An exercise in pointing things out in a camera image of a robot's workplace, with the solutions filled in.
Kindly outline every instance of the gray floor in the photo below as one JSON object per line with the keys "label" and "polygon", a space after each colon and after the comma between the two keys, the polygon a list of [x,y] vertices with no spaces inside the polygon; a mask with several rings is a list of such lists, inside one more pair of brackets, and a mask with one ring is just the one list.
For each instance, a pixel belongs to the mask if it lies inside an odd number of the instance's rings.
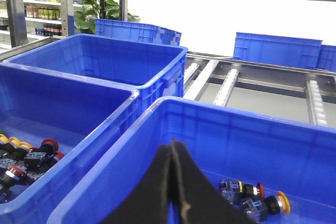
{"label": "gray floor", "polygon": [[[201,101],[212,103],[221,86],[210,83]],[[241,88],[234,88],[228,107],[265,115],[309,122],[305,99]],[[328,126],[336,128],[336,104],[324,103]]]}

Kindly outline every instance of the potted plant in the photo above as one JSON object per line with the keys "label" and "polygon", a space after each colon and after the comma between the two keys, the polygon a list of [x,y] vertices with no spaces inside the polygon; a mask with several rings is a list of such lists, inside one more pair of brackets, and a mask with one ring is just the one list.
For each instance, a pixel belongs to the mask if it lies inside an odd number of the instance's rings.
{"label": "potted plant", "polygon": [[[81,33],[95,34],[96,25],[94,19],[104,18],[119,20],[119,4],[115,0],[104,0],[105,7],[102,10],[99,0],[77,0],[82,4],[75,11],[75,25]],[[139,16],[128,13],[128,21],[138,21]]]}

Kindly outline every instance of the blue storage crate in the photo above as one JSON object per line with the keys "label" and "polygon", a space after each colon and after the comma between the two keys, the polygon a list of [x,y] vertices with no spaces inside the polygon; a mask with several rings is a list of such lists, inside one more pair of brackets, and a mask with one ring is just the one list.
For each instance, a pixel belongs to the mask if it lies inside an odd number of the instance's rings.
{"label": "blue storage crate", "polygon": [[317,68],[336,72],[336,46],[322,45]]}
{"label": "blue storage crate", "polygon": [[315,69],[322,40],[237,33],[234,60]]}
{"label": "blue storage crate", "polygon": [[74,35],[7,61],[121,82],[138,89],[137,115],[164,95],[184,94],[187,49],[95,35]]}
{"label": "blue storage crate", "polygon": [[0,128],[40,146],[54,138],[65,157],[31,186],[11,187],[0,223],[45,224],[50,213],[135,121],[137,90],[0,64]]}
{"label": "blue storage crate", "polygon": [[178,46],[181,33],[160,26],[111,19],[96,19],[96,35],[115,39]]}
{"label": "blue storage crate", "polygon": [[186,144],[216,188],[220,179],[235,178],[262,182],[266,196],[283,191],[292,212],[269,215],[265,223],[334,223],[336,129],[170,97],[148,108],[47,223],[102,220],[140,181],[157,147],[172,138]]}

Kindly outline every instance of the white wall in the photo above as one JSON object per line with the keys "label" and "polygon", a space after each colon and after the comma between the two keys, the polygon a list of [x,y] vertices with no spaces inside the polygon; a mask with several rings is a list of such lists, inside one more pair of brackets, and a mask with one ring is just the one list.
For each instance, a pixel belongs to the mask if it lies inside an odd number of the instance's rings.
{"label": "white wall", "polygon": [[232,56],[236,32],[324,40],[336,45],[334,2],[299,0],[128,0],[141,22],[182,32],[190,51]]}

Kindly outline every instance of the plastic bin handle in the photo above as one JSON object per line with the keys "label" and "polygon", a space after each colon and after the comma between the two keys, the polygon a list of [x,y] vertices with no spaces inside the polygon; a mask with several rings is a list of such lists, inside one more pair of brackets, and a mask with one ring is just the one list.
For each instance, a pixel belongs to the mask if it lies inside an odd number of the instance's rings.
{"label": "plastic bin handle", "polygon": [[169,86],[177,80],[177,78],[182,74],[181,65],[173,67],[168,73],[162,77],[162,82],[164,88],[169,88]]}

